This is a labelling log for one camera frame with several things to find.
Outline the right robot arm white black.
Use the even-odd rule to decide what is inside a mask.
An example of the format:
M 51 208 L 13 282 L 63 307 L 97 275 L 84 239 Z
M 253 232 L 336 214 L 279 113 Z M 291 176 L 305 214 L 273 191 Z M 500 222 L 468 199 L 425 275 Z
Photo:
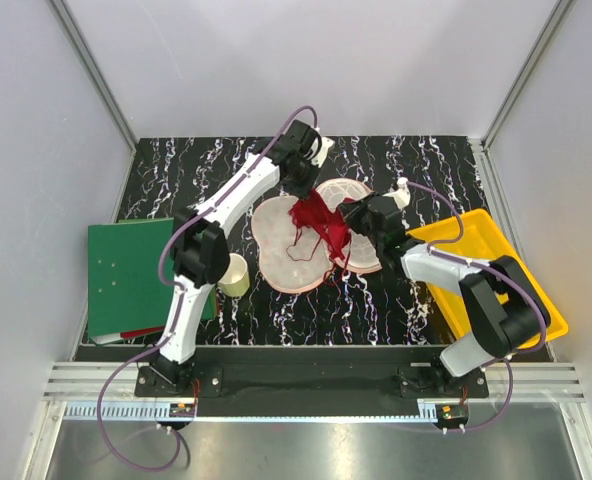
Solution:
M 426 242 L 407 233 L 405 207 L 398 194 L 388 193 L 346 201 L 337 210 L 352 231 L 369 239 L 382 266 L 462 298 L 470 332 L 440 353 L 440 365 L 429 374 L 433 390 L 448 397 L 464 387 L 472 371 L 508 359 L 534 336 L 544 341 L 550 316 L 517 259 L 484 261 L 438 248 L 464 236 L 459 214 L 456 237 Z

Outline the pink floral mesh laundry bag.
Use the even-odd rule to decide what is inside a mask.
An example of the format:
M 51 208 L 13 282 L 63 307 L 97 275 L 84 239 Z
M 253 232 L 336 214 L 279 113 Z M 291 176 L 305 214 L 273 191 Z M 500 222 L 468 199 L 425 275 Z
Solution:
M 287 294 L 305 293 L 321 285 L 334 267 L 358 274 L 381 269 L 368 238 L 356 233 L 343 248 L 349 260 L 332 260 L 327 245 L 314 229 L 298 230 L 294 225 L 289 210 L 296 202 L 292 195 L 273 197 L 261 203 L 252 215 L 252 235 L 260 249 L 259 270 L 273 289 Z

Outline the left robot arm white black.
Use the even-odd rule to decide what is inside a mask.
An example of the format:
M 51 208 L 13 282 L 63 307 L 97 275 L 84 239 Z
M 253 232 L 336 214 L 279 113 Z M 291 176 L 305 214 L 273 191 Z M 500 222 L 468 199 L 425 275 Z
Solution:
M 205 303 L 230 266 L 227 239 L 239 218 L 274 187 L 305 198 L 334 141 L 294 120 L 286 131 L 248 155 L 240 169 L 205 202 L 174 215 L 159 260 L 161 282 L 173 289 L 168 319 L 150 368 L 172 396 L 191 386 L 196 336 Z

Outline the red lace bra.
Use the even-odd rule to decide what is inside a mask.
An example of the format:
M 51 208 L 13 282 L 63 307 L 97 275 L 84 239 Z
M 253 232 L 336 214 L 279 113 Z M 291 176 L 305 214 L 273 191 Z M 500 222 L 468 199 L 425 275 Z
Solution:
M 352 244 L 350 228 L 341 213 L 332 211 L 315 189 L 307 198 L 297 200 L 288 213 L 296 228 L 293 245 L 298 243 L 305 228 L 312 229 L 319 236 L 311 257 L 318 245 L 325 243 L 332 266 L 324 274 L 323 283 L 336 286 L 348 270 Z

